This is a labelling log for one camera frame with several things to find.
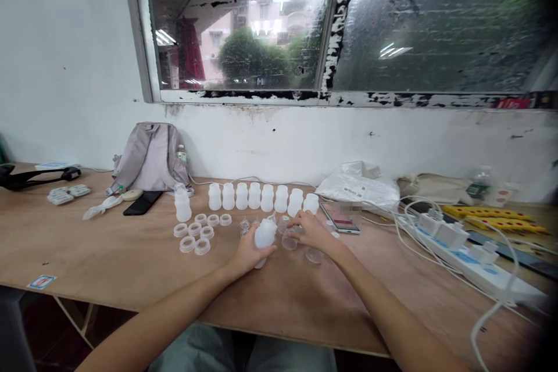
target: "glass pane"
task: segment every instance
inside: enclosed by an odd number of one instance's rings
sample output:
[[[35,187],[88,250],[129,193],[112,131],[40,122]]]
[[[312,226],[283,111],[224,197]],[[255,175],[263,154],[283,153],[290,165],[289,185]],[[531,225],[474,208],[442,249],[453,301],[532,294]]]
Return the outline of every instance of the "glass pane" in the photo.
[[[327,0],[152,0],[161,89],[313,88]]]
[[[551,32],[543,0],[351,0],[334,88],[519,91]]]

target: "hand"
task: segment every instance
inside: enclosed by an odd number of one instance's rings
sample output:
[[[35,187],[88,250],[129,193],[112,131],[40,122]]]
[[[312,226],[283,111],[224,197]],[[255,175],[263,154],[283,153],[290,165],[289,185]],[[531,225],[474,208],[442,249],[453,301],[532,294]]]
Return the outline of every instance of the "hand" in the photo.
[[[254,234],[257,227],[256,225],[252,226],[246,235],[240,239],[237,252],[227,265],[230,272],[237,277],[244,276],[259,262],[271,256],[277,250],[275,245],[263,249],[256,247],[254,244]]]
[[[296,238],[301,243],[314,247],[327,255],[342,245],[310,211],[300,210],[287,227],[291,228],[293,225],[302,226],[304,232],[302,234],[290,232],[289,237]]]

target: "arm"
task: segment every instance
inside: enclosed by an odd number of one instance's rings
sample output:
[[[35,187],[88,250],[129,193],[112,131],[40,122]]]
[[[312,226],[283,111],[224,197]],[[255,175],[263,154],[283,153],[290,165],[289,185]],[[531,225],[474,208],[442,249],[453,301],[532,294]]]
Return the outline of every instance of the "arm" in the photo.
[[[305,232],[290,233],[290,236],[322,251],[341,269],[370,313],[391,355],[404,372],[467,370],[314,215],[300,211],[293,219],[293,224],[302,225]]]
[[[77,372],[146,370],[224,288],[277,249],[257,249],[255,230],[254,226],[242,237],[227,264],[136,315],[95,348]]]

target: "window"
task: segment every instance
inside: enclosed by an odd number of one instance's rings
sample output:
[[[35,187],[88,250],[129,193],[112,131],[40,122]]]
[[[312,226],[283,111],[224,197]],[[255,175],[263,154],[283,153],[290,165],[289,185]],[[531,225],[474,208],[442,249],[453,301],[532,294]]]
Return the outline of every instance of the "window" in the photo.
[[[260,4],[260,19],[267,20],[269,14],[269,4],[261,3]]]
[[[138,3],[156,101],[226,102],[237,91],[274,90],[349,106],[386,102],[371,96],[383,94],[397,106],[397,97],[414,92],[451,92],[462,101],[461,93],[519,97],[539,86],[533,79],[556,50],[544,1]]]

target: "window frame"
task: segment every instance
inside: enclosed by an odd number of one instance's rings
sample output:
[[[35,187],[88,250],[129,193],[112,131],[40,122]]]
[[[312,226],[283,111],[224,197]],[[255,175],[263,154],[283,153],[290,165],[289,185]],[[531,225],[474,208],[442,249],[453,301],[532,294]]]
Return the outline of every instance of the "window frame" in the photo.
[[[531,74],[524,91],[518,92],[397,92],[335,91],[335,73],[350,0],[328,0],[320,58],[311,90],[167,90],[159,84],[159,60],[152,28],[151,0],[128,0],[144,100],[150,103],[214,103],[230,105],[488,108],[505,98],[531,98],[536,85]]]

